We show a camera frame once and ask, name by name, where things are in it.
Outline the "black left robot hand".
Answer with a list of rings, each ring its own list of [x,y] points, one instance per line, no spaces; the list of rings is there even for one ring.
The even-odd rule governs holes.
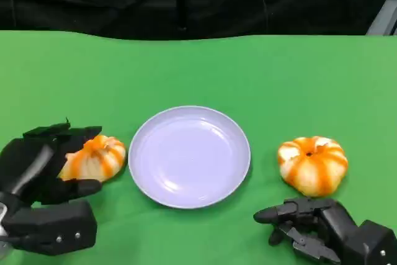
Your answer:
[[[25,205],[61,204],[99,192],[102,183],[91,178],[64,181],[59,175],[66,155],[98,136],[101,126],[72,128],[66,121],[33,128],[1,150],[1,193]]]

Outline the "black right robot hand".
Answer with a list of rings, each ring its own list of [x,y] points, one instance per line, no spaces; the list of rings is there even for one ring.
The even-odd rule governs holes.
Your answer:
[[[326,264],[342,264],[344,243],[358,229],[346,208],[330,198],[285,199],[256,212],[253,219],[273,226],[270,246],[288,240],[296,254]]]

